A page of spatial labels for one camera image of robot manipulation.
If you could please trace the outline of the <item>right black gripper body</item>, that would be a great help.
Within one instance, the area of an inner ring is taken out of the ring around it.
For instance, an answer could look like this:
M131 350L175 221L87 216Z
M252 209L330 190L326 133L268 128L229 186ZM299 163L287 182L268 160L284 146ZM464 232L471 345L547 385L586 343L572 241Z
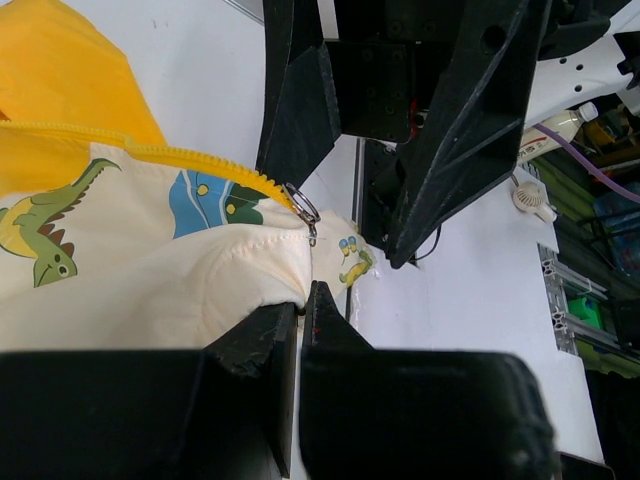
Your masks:
M343 133L407 143L466 94L472 1L337 1L327 41Z

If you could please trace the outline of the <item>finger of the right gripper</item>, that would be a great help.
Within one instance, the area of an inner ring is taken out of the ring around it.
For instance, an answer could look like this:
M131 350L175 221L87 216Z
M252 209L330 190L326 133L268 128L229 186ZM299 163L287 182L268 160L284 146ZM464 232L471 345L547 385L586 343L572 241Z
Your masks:
M257 169L301 186L342 134L318 3L267 0L264 118Z
M443 222L515 168L548 1L468 1L390 224L403 266Z

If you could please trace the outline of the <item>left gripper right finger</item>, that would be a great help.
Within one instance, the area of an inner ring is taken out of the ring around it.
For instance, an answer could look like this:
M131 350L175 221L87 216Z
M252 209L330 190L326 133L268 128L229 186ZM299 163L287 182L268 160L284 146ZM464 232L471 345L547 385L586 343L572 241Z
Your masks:
M321 281L306 306L298 428L312 479L549 479L559 467L521 359L377 349Z

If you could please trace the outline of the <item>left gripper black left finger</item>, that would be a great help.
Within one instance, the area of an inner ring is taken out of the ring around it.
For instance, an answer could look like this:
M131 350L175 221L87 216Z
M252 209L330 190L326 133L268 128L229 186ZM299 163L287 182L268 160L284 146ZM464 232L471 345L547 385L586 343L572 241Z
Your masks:
M201 349L3 354L2 477L287 477L296 327L286 303Z

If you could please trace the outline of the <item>yellow and cream baby jacket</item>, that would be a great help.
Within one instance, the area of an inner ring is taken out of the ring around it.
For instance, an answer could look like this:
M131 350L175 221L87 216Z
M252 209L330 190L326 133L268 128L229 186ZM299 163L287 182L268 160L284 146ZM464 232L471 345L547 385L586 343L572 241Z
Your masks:
M352 221L169 146L126 56L77 11L2 7L3 350L203 347L374 264Z

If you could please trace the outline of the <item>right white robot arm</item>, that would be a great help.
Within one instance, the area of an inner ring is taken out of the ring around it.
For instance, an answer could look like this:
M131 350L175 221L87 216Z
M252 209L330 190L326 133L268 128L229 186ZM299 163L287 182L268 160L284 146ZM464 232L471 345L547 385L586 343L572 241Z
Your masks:
M314 1L263 5L256 165L301 186L341 135L399 145L367 171L370 241L404 265L514 171L524 131L639 84L635 1Z

